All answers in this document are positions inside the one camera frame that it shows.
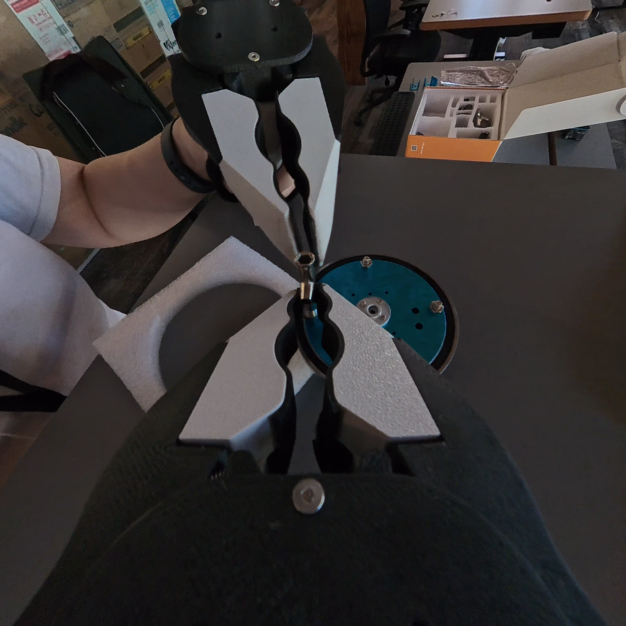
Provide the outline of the clear plastic bag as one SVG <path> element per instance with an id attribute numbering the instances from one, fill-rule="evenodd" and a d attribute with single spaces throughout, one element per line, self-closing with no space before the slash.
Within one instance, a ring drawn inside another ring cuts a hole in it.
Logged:
<path id="1" fill-rule="evenodd" d="M 440 73 L 439 86 L 454 89 L 507 89 L 517 72 L 514 62 L 497 61 L 492 65 L 448 67 Z"/>

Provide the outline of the black bag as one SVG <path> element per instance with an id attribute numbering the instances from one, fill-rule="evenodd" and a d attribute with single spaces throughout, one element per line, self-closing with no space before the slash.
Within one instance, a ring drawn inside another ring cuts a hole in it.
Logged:
<path id="1" fill-rule="evenodd" d="M 104 36 L 22 77 L 86 163 L 158 137 L 173 120 Z"/>

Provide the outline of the black perforated panel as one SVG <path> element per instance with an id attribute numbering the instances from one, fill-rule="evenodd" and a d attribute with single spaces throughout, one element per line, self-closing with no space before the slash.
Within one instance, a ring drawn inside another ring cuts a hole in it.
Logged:
<path id="1" fill-rule="evenodd" d="M 392 94 L 388 107 L 380 120 L 370 155 L 397 156 L 414 99 L 415 93 L 413 91 L 400 91 Z"/>

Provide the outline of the tan top desk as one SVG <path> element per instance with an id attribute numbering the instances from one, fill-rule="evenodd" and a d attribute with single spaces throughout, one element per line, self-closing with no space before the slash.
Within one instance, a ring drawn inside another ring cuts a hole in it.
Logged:
<path id="1" fill-rule="evenodd" d="M 469 59 L 490 61 L 501 38 L 534 31 L 557 37 L 567 22 L 584 21 L 591 10 L 590 1 L 430 1 L 419 27 L 471 39 Z"/>

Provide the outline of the silver round hub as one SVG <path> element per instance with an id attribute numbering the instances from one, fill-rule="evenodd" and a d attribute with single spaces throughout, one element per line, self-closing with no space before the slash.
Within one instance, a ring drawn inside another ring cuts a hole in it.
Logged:
<path id="1" fill-rule="evenodd" d="M 380 326 L 385 326 L 391 319 L 391 307 L 384 299 L 369 295 L 356 303 L 357 309 L 364 312 Z"/>

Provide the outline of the white foam packing piece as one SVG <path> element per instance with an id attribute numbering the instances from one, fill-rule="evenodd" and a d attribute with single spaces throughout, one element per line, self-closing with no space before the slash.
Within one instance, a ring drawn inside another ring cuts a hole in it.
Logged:
<path id="1" fill-rule="evenodd" d="M 139 308 L 94 341 L 94 347 L 143 411 L 166 387 L 159 350 L 173 317 L 196 296 L 227 284 L 253 284 L 285 296 L 296 279 L 235 237 L 229 237 Z"/>

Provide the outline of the white foam box insert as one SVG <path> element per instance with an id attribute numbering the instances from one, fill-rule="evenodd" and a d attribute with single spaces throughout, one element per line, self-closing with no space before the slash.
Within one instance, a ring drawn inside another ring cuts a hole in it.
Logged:
<path id="1" fill-rule="evenodd" d="M 504 90 L 425 88 L 410 135 L 499 139 Z"/>

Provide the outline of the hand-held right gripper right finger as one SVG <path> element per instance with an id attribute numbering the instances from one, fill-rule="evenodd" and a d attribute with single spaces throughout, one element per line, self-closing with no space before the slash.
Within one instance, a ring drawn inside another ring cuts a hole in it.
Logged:
<path id="1" fill-rule="evenodd" d="M 314 452 L 323 473 L 350 473 L 371 452 L 391 446 L 441 439 L 395 340 L 356 356 L 341 350 L 325 375 L 324 404 L 317 421 Z"/>

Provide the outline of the dark grey desk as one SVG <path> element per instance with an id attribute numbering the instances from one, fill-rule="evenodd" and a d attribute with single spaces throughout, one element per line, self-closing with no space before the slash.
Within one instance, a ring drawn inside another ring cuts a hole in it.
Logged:
<path id="1" fill-rule="evenodd" d="M 234 235 L 289 266 L 248 214 L 209 201 L 137 306 Z M 445 377 L 524 474 L 560 552 L 625 624 L 625 172 L 345 154 L 329 262 L 397 257 L 454 303 Z M 1 624 L 65 548 L 142 411 L 97 359 L 1 492 Z"/>

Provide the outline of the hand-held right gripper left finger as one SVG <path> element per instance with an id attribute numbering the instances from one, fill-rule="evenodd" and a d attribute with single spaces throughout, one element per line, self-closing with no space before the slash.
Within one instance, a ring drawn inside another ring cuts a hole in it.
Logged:
<path id="1" fill-rule="evenodd" d="M 262 470 L 286 474 L 295 442 L 295 291 L 228 341 L 179 440 L 250 452 Z"/>

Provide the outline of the round blue base plate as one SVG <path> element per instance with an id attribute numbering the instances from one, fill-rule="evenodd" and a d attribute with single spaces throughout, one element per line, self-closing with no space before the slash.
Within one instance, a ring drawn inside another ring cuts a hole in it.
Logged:
<path id="1" fill-rule="evenodd" d="M 364 255 L 348 257 L 326 265 L 317 273 L 320 284 L 318 316 L 304 319 L 298 330 L 301 351 L 314 371 L 323 376 L 341 350 L 350 364 L 356 356 L 373 355 L 362 348 L 374 340 L 375 348 L 387 348 L 401 340 L 437 372 L 443 372 L 458 342 L 456 310 L 443 289 L 419 268 L 383 255 L 370 255 L 372 267 L 361 267 Z M 356 303 L 369 295 L 391 307 L 385 326 L 376 324 Z M 429 309 L 432 301 L 442 301 L 444 312 Z"/>

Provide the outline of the open orange cardboard box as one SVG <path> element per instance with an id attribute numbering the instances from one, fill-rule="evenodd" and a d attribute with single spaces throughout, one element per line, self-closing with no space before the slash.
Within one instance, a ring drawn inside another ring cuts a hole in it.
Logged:
<path id="1" fill-rule="evenodd" d="M 504 140 L 625 118 L 625 33 L 607 33 L 552 50 L 531 51 L 513 62 L 518 69 L 504 90 L 498 140 L 409 133 L 405 155 L 490 162 Z M 442 70 L 468 65 L 446 64 Z"/>

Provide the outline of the stack of cardboard boxes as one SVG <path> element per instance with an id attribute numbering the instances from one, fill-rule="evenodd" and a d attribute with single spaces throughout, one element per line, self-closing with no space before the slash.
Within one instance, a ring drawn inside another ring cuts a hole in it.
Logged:
<path id="1" fill-rule="evenodd" d="M 176 1 L 2 1 L 1 134 L 82 161 L 22 75 L 83 51 L 97 36 L 176 117 L 168 57 L 177 51 L 170 27 L 177 16 Z"/>

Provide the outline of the person's left forearm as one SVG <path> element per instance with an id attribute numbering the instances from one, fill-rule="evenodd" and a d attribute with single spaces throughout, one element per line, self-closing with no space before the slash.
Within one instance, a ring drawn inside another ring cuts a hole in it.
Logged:
<path id="1" fill-rule="evenodd" d="M 151 239 L 179 223 L 204 196 L 170 171 L 160 137 L 87 165 L 57 161 L 59 208 L 45 244 L 103 248 Z"/>

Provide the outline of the black wristband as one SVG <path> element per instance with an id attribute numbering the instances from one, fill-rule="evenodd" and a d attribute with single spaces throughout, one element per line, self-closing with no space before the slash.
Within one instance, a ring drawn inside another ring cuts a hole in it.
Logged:
<path id="1" fill-rule="evenodd" d="M 203 174 L 200 175 L 200 165 L 191 167 L 179 151 L 175 141 L 174 126 L 175 120 L 170 121 L 160 136 L 161 154 L 167 168 L 187 190 L 202 195 L 213 192 L 215 184 L 208 176 L 208 154 L 202 150 L 201 155 L 197 158 L 204 168 Z"/>

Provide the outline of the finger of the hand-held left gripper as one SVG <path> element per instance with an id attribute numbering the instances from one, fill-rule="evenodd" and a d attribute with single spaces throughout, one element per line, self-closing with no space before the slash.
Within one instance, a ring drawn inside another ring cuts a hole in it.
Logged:
<path id="1" fill-rule="evenodd" d="M 262 231 L 286 257 L 298 252 L 313 252 L 314 242 L 296 241 L 289 206 L 278 192 L 274 181 L 274 166 L 263 156 L 255 139 L 259 111 L 255 102 L 230 90 L 219 90 L 201 96 L 209 121 L 222 153 L 220 169 L 231 191 L 246 208 Z M 296 164 L 309 184 L 309 198 L 304 202 L 311 212 L 316 201 L 316 159 L 314 156 L 313 117 L 307 107 L 315 106 L 316 88 L 288 87 L 278 98 L 282 114 L 297 128 L 301 139 Z"/>
<path id="2" fill-rule="evenodd" d="M 291 257 L 311 252 L 318 268 L 333 228 L 340 154 L 320 79 L 290 83 L 277 96 L 276 121 L 282 164 L 295 184 L 287 199 L 295 236 Z"/>

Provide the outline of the black office chair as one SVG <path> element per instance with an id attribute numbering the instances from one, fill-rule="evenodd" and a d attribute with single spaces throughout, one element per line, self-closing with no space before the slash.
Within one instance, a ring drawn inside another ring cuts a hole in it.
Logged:
<path id="1" fill-rule="evenodd" d="M 385 87 L 373 90 L 370 104 L 358 112 L 355 125 L 363 124 L 364 114 L 399 90 L 411 63 L 433 62 L 441 49 L 438 31 L 424 31 L 419 25 L 428 1 L 402 1 L 404 17 L 389 25 L 390 1 L 364 1 L 365 41 L 360 72 L 364 78 L 386 78 Z"/>

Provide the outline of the small metal socket wrench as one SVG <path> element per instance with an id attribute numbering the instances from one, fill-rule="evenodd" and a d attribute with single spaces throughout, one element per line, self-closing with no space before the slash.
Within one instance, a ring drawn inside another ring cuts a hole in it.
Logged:
<path id="1" fill-rule="evenodd" d="M 317 305 L 314 302 L 316 257 L 312 252 L 300 252 L 294 259 L 299 274 L 299 300 L 302 316 L 306 319 L 317 317 Z"/>

